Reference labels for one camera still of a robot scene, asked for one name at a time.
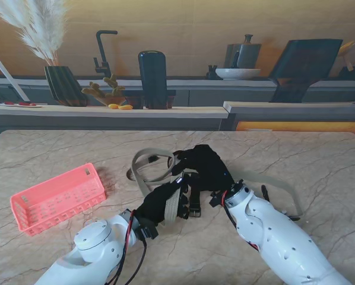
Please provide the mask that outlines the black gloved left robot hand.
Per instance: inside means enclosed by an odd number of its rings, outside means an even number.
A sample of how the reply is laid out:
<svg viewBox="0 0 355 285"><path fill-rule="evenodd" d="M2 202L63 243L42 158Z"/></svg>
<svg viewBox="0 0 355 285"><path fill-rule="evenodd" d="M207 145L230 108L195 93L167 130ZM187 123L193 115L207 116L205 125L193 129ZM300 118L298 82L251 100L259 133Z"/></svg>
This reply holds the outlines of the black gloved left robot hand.
<svg viewBox="0 0 355 285"><path fill-rule="evenodd" d="M166 202L176 191L179 191L179 204L177 216L187 220L189 218L188 198L185 193L188 192L188 186L191 183L191 177L185 175L181 182L176 180L162 184L155 188L145 198L143 203L135 210L135 217L152 221L155 226L164 221Z"/></svg>

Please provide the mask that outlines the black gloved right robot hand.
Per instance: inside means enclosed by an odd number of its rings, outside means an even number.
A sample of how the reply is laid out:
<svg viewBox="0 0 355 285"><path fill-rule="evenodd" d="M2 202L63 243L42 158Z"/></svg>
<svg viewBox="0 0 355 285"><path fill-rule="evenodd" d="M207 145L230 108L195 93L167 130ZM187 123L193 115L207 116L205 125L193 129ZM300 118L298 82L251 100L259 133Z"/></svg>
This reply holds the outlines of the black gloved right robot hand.
<svg viewBox="0 0 355 285"><path fill-rule="evenodd" d="M197 174L185 176L191 188L200 191L229 191L234 180L220 156L207 144L196 145L183 150L177 155L179 162L172 167L176 176L186 169L195 170Z"/></svg>

